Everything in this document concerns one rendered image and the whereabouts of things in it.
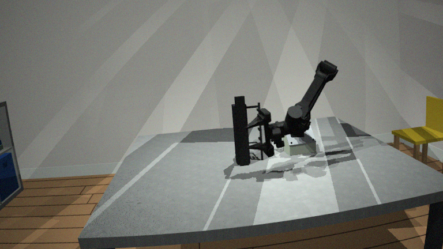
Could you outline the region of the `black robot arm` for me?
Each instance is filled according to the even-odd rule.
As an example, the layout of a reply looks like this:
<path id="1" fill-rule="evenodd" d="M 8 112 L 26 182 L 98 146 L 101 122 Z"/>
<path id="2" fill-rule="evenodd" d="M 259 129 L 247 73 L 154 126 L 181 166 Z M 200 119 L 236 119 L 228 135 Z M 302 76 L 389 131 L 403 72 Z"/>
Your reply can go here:
<path id="1" fill-rule="evenodd" d="M 306 94 L 302 100 L 291 106 L 287 110 L 287 115 L 284 122 L 286 126 L 286 135 L 291 134 L 291 137 L 304 137 L 304 132 L 310 127 L 310 111 L 316 103 L 322 89 L 327 82 L 332 81 L 336 76 L 337 66 L 327 62 L 321 61 L 316 69 L 314 80 L 309 86 Z M 281 126 L 271 126 L 273 139 L 271 139 L 277 148 L 284 147 L 284 141 L 282 141 L 283 134 L 281 134 Z"/>

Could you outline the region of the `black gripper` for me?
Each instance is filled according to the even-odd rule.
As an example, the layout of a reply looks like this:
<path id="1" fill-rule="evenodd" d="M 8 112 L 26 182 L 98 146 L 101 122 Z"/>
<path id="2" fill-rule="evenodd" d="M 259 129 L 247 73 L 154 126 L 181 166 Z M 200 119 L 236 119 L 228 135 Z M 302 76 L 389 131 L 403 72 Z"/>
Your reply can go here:
<path id="1" fill-rule="evenodd" d="M 286 126 L 284 122 L 278 122 L 276 121 L 273 124 L 268 124 L 271 122 L 271 113 L 266 109 L 262 108 L 259 109 L 259 114 L 257 114 L 257 117 L 250 122 L 245 129 L 250 129 L 252 127 L 256 126 L 264 126 L 264 134 L 265 134 L 265 142 L 257 143 L 251 146 L 248 146 L 248 149 L 258 149 L 264 151 L 264 153 L 268 157 L 272 157 L 275 154 L 274 146 L 271 144 L 271 139 L 273 139 L 272 130 L 270 130 L 269 127 L 271 126 L 281 126 L 281 134 L 283 134 L 283 137 L 286 135 Z"/>

